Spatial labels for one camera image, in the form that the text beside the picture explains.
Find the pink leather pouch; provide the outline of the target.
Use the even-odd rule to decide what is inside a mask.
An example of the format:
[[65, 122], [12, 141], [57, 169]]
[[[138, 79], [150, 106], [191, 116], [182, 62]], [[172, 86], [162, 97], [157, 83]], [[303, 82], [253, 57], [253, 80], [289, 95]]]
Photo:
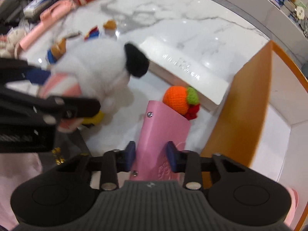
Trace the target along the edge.
[[165, 146], [172, 141], [184, 150], [191, 123], [160, 101], [149, 101], [131, 167], [130, 180], [180, 180], [171, 171]]

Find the panda plush pink striped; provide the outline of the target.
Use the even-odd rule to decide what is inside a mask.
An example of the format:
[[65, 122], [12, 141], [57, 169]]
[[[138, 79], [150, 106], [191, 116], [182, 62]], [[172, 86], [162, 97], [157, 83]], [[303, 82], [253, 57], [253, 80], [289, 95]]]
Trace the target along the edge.
[[[104, 114], [114, 107], [114, 95], [127, 87], [130, 78], [141, 78], [149, 60], [131, 43], [97, 38], [68, 50], [51, 68], [51, 75], [38, 96], [52, 95], [94, 98]], [[60, 132], [75, 131], [84, 118], [63, 119]]]

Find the yellow tape measure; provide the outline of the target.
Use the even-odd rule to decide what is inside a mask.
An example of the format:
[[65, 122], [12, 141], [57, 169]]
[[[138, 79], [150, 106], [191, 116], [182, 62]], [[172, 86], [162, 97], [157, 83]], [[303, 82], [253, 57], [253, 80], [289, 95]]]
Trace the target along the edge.
[[92, 126], [97, 126], [99, 125], [103, 118], [104, 118], [105, 114], [101, 111], [99, 111], [99, 113], [91, 118], [84, 118], [84, 120], [82, 121], [82, 125], [86, 126], [86, 127], [92, 127]]

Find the cream plush toy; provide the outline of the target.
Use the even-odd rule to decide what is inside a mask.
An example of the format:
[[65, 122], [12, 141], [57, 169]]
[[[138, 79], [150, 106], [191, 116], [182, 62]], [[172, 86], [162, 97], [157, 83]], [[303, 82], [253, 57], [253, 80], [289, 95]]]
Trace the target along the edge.
[[24, 28], [13, 28], [8, 34], [1, 35], [0, 56], [7, 59], [18, 59], [19, 42], [26, 36]]

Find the orange crochet fruit toy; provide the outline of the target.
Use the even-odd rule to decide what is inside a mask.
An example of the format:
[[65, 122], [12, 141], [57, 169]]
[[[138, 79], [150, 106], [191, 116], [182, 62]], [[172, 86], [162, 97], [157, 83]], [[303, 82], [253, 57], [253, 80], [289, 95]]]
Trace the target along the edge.
[[192, 87], [171, 86], [166, 90], [162, 102], [189, 121], [196, 119], [200, 110], [197, 91]]

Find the orange storage box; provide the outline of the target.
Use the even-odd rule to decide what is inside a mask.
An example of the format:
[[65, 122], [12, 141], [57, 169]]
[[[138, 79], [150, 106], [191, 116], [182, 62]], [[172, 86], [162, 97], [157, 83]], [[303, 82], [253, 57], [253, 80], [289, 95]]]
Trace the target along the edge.
[[307, 78], [274, 41], [234, 76], [201, 155], [221, 153], [296, 196], [289, 227], [307, 222]]

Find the white glasses box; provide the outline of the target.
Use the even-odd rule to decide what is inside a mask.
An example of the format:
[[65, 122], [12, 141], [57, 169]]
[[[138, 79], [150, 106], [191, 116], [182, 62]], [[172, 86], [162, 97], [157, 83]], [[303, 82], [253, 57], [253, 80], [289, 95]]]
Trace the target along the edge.
[[154, 37], [147, 37], [139, 48], [150, 60], [149, 70], [153, 74], [171, 85], [193, 87], [200, 104], [208, 111], [221, 104], [229, 84], [209, 68]]

